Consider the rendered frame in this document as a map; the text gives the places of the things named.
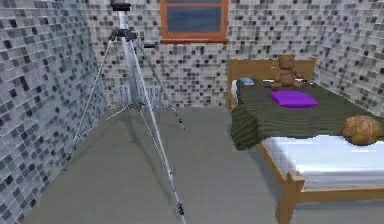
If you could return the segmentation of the brown leather ball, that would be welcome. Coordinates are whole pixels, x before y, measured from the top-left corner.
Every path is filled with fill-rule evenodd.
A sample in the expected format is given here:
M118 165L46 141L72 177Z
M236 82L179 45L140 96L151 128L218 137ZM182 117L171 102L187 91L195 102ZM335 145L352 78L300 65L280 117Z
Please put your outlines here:
M345 120L342 135L353 145L367 146L382 138L383 130L381 124L373 117L358 115Z

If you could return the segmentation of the dark green striped blanket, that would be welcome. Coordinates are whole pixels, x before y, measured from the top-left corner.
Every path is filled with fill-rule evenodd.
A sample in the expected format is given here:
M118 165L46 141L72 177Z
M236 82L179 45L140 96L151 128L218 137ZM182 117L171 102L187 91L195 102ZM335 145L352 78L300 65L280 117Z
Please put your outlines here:
M237 81L238 105L231 111L231 137L236 149L247 150L269 137L341 136L346 119L358 115L374 118L384 133L384 118L316 84L305 84L301 90L319 105L312 108L281 107L270 98L271 91L266 82L256 80L253 86L246 86Z

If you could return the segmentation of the wooden bed with white mattress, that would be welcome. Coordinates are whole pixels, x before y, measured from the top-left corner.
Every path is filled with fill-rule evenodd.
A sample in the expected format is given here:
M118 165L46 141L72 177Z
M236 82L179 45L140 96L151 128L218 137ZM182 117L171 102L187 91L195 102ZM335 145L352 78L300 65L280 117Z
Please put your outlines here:
M315 64L314 58L296 62L304 85L316 84ZM233 110L238 105L240 78L260 80L270 88L277 66L276 60L229 60L226 106ZM384 199L383 137L368 146L353 145L342 135L269 137L249 149L260 152L280 185L278 224L289 224L299 203Z

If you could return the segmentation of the brown teddy bear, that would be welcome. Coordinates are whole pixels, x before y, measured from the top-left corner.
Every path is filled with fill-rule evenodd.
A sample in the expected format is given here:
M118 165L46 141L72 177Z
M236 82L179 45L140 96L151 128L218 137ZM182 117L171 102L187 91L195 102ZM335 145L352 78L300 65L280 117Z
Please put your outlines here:
M300 89L303 86L303 75L295 70L295 56L293 54L279 55L277 57L278 67L274 75L274 81L270 85L272 91L283 87Z

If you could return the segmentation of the orange framed window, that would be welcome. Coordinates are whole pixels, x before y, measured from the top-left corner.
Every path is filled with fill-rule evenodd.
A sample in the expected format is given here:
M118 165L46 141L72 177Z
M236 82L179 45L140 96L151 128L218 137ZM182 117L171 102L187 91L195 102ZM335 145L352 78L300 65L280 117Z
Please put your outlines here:
M162 44L226 43L229 0L159 0Z

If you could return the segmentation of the purple flat cushion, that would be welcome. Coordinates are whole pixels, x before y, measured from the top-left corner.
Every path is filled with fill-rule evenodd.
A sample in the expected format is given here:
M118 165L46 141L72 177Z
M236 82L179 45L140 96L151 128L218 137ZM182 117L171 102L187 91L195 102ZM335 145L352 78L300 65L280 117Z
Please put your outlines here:
M287 108L310 108L318 101L300 90L278 90L269 93L270 98L279 106Z

